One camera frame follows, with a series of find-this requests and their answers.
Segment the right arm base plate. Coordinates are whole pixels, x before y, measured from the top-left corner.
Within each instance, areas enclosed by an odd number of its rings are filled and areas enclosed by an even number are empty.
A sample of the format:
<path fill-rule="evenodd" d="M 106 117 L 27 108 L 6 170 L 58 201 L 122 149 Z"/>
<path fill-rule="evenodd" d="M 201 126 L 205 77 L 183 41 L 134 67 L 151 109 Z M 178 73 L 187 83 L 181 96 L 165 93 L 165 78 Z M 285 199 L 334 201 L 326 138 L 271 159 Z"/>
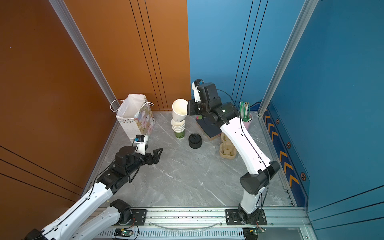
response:
<path fill-rule="evenodd" d="M 235 225 L 259 225 L 266 226 L 267 217 L 263 209 L 256 209 L 252 214 L 247 214 L 242 209 L 226 209 L 226 223 L 229 226 Z"/>

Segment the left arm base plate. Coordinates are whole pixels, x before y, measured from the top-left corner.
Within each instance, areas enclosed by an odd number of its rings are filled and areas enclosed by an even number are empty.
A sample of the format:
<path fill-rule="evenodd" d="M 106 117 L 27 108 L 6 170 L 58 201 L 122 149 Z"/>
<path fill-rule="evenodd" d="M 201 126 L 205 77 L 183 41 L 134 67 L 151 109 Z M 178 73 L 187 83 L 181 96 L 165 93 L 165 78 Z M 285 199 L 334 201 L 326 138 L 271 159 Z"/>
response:
<path fill-rule="evenodd" d="M 147 217 L 146 209 L 133 209 L 120 214 L 120 217 L 113 226 L 144 226 Z"/>

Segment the white paper coffee cup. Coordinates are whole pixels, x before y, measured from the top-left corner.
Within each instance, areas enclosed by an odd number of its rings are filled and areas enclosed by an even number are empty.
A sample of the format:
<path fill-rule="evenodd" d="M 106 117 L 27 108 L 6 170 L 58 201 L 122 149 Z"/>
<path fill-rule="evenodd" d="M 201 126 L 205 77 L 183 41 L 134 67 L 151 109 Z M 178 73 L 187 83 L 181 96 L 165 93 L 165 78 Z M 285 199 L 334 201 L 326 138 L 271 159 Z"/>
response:
<path fill-rule="evenodd" d="M 172 104 L 173 120 L 175 122 L 182 122 L 187 116 L 188 101 L 184 99 L 177 99 Z"/>

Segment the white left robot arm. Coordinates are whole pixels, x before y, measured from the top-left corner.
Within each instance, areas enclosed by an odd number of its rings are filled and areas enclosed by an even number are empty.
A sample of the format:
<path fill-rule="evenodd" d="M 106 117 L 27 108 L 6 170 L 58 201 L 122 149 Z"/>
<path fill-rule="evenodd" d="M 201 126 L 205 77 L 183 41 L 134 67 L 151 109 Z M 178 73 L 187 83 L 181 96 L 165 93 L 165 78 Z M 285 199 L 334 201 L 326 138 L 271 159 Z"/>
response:
<path fill-rule="evenodd" d="M 33 229 L 26 240 L 74 240 L 92 239 L 113 224 L 134 224 L 131 206 L 123 200 L 110 203 L 103 213 L 86 223 L 86 219 L 104 202 L 116 194 L 125 184 L 131 183 L 140 167 L 158 164 L 162 148 L 152 153 L 140 153 L 132 146 L 120 148 L 115 159 L 96 178 L 91 189 L 64 214 L 44 227 Z"/>

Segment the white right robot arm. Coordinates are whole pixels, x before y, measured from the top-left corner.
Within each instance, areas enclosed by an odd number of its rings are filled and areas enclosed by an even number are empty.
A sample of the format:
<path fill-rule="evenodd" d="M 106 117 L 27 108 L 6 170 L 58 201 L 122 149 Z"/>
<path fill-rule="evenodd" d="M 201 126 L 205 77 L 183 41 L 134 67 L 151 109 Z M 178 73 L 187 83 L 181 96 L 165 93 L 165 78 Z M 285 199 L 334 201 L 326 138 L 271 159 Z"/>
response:
<path fill-rule="evenodd" d="M 216 85 L 195 80 L 194 99 L 188 101 L 187 114 L 207 117 L 220 128 L 242 157 L 248 172 L 240 178 L 244 189 L 238 219 L 245 225 L 265 225 L 263 207 L 271 179 L 281 168 L 258 147 L 246 129 L 241 114 L 232 103 L 222 103 Z"/>

